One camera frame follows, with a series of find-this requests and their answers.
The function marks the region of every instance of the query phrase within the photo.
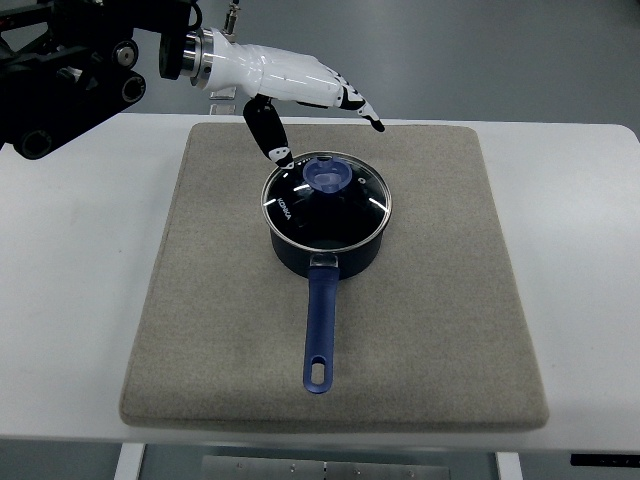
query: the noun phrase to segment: blue handle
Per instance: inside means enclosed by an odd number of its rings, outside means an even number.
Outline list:
[[[333,339],[340,269],[311,266],[308,277],[309,313],[302,383],[311,393],[325,393],[333,382]],[[320,383],[314,383],[318,376]]]

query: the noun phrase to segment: blue lid knob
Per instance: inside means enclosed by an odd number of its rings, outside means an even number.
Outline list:
[[[336,193],[349,184],[353,173],[346,160],[327,155],[309,160],[302,176],[314,190]]]

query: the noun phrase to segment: handle hole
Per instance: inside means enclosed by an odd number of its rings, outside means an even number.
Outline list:
[[[324,383],[324,358],[316,357],[311,363],[311,383],[322,385]]]

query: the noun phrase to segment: navy blue saucepan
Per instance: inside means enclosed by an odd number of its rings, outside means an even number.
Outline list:
[[[277,169],[262,191],[276,255],[309,280],[303,384],[325,393],[333,382],[338,281],[360,273],[380,249],[391,215],[382,177],[353,156],[313,152]]]

